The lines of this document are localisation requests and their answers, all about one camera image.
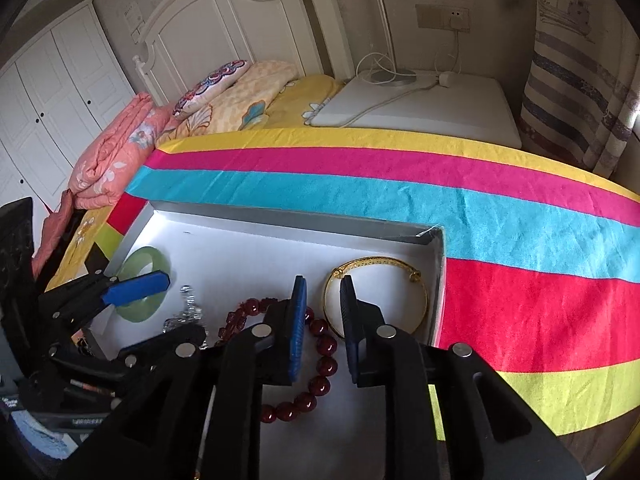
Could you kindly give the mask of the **silver flower brooch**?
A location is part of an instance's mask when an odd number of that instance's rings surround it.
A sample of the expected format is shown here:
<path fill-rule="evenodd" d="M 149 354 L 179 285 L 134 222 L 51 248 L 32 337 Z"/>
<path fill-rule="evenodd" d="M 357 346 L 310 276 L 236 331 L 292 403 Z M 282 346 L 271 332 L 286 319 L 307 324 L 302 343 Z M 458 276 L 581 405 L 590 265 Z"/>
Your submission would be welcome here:
<path fill-rule="evenodd" d="M 193 288 L 183 285 L 180 288 L 182 307 L 166 318 L 163 324 L 163 336 L 177 346 L 190 344 L 195 349 L 207 348 L 208 333 L 203 324 L 204 313 L 195 299 Z"/>

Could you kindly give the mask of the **gold bangle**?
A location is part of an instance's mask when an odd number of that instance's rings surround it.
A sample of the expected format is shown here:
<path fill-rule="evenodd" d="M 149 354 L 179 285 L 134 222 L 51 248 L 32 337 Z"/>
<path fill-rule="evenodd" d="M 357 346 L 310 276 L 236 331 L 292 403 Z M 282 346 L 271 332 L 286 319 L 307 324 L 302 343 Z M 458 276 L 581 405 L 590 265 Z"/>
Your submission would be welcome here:
<path fill-rule="evenodd" d="M 351 278 L 359 299 L 376 304 L 386 322 L 414 333 L 428 310 L 422 273 L 405 261 L 387 256 L 362 257 L 334 268 L 323 286 L 322 313 L 337 336 L 344 337 L 340 285 Z"/>

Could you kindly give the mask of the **grey white jewelry tray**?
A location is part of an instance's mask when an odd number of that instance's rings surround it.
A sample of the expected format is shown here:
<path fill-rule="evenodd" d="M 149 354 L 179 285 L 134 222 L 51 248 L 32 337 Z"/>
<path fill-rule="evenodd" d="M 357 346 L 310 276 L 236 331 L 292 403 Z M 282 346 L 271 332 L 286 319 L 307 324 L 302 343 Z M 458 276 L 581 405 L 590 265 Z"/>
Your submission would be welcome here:
<path fill-rule="evenodd" d="M 436 344 L 446 272 L 445 235 L 437 226 L 284 210 L 151 202 L 120 242 L 108 273 L 137 249 L 158 249 L 170 265 L 170 286 L 157 311 L 131 323 L 107 309 L 91 324 L 104 356 L 160 333 L 182 307 L 190 285 L 210 334 L 248 298 L 288 298 L 297 275 L 307 282 L 308 304 L 323 316 L 322 292 L 330 272 L 362 257 L 387 256 L 422 273 L 427 316 L 414 332 Z M 379 479 L 384 474 L 384 392 L 360 389 L 346 365 L 332 378 L 317 408 L 294 422 L 262 428 L 260 474 L 265 479 Z"/>

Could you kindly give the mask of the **green jade bangle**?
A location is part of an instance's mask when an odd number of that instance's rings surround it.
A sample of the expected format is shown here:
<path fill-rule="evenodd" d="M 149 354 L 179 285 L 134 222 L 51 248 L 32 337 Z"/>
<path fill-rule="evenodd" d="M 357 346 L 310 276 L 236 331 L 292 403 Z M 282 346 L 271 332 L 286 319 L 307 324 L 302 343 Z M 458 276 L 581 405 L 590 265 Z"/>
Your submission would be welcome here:
<path fill-rule="evenodd" d="M 130 254 L 116 272 L 120 282 L 131 282 L 125 287 L 129 302 L 118 304 L 116 313 L 131 323 L 146 321 L 166 296 L 169 274 L 168 259 L 158 249 L 144 246 Z"/>

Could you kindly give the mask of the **folded pink quilt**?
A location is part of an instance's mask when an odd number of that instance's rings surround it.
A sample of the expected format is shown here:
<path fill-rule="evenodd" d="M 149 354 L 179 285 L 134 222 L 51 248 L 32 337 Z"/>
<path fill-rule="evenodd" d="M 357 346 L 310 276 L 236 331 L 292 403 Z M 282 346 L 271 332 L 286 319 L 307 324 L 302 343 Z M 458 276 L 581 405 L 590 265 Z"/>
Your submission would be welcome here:
<path fill-rule="evenodd" d="M 155 148 L 171 109 L 138 93 L 79 156 L 68 181 L 76 209 L 114 206 Z"/>

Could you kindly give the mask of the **striped colourful blanket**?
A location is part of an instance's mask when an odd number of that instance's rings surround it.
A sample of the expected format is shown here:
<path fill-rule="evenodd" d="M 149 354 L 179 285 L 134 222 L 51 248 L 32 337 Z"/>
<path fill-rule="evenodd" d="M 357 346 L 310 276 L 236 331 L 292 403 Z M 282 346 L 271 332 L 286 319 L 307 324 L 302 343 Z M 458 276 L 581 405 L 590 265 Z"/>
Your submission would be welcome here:
<path fill-rule="evenodd" d="M 465 340 L 585 471 L 639 441 L 639 197 L 513 148 L 375 129 L 274 128 L 168 142 L 87 214 L 50 278 L 106 266 L 149 200 L 439 226 L 442 342 Z"/>

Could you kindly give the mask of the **white wardrobe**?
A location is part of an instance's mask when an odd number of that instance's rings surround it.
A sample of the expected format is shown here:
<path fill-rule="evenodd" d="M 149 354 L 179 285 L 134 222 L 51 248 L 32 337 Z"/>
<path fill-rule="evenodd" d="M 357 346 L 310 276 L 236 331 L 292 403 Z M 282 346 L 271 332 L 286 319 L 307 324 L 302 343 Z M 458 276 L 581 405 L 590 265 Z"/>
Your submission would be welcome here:
<path fill-rule="evenodd" d="M 1 67 L 1 147 L 53 209 L 79 156 L 133 96 L 93 0 L 84 0 Z"/>

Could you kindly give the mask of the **beige floral pillow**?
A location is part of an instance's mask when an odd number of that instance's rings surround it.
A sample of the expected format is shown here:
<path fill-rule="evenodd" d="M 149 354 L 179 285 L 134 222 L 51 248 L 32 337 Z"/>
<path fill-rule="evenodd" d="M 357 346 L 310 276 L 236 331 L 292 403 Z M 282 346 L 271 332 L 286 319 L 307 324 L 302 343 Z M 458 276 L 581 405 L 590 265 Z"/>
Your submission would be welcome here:
<path fill-rule="evenodd" d="M 256 62 L 218 96 L 212 96 L 175 128 L 166 129 L 155 145 L 159 148 L 189 136 L 239 131 L 264 114 L 267 106 L 297 75 L 297 67 L 289 62 Z"/>

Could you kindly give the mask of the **yellow floral bedsheet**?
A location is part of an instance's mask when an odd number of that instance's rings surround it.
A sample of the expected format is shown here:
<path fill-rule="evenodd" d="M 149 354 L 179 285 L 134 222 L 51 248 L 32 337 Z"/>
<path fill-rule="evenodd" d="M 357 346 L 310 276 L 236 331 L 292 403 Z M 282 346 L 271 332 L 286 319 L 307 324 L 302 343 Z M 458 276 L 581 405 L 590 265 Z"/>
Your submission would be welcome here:
<path fill-rule="evenodd" d="M 306 126 L 344 87 L 326 75 L 290 81 L 266 108 L 256 128 Z"/>

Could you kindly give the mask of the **patterned round cushion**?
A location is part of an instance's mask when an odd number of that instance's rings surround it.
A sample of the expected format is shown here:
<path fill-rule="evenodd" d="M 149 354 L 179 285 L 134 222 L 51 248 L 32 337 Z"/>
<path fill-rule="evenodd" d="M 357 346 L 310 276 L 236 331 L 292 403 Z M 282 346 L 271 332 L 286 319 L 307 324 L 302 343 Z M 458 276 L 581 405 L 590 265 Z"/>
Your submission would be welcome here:
<path fill-rule="evenodd" d="M 199 81 L 191 90 L 186 92 L 172 110 L 172 116 L 183 120 L 209 103 L 224 90 L 233 86 L 252 66 L 247 60 L 234 60 L 221 65 L 204 79 Z"/>

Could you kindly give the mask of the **white nightstand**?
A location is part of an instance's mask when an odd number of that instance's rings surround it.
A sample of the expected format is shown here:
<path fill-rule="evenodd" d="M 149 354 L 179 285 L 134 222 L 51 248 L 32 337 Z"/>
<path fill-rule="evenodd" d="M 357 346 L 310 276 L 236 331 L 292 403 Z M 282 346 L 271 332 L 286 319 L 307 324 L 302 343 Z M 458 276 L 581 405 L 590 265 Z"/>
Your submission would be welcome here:
<path fill-rule="evenodd" d="M 394 129 L 522 147 L 506 96 L 495 79 L 420 72 L 408 86 L 356 77 L 309 121 L 316 127 Z"/>

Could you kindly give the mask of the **white bed headboard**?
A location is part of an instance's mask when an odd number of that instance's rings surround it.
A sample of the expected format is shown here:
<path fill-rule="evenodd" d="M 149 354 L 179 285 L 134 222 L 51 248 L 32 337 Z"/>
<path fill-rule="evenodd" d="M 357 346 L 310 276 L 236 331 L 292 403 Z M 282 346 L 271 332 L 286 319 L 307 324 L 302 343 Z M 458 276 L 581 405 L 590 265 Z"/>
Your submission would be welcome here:
<path fill-rule="evenodd" d="M 163 0 L 140 44 L 134 65 L 158 105 L 237 58 L 289 62 L 301 77 L 355 73 L 337 0 Z"/>

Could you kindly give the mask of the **patterned window curtain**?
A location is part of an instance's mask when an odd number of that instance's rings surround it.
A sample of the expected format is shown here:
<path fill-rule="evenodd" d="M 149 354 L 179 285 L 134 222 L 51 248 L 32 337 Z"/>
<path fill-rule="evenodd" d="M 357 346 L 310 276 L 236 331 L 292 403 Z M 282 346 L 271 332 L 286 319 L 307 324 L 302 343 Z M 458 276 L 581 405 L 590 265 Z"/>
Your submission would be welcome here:
<path fill-rule="evenodd" d="M 536 11 L 523 146 L 607 178 L 639 115 L 639 37 L 615 0 L 537 0 Z"/>

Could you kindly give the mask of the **wall power socket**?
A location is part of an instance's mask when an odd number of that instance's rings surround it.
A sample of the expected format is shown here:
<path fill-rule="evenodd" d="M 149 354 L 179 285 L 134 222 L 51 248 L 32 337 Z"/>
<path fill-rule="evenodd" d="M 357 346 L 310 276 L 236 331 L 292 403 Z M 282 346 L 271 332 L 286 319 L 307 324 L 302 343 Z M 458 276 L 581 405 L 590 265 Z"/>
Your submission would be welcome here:
<path fill-rule="evenodd" d="M 448 32 L 471 31 L 470 10 L 458 6 L 416 5 L 416 24 L 420 29 L 448 30 Z"/>

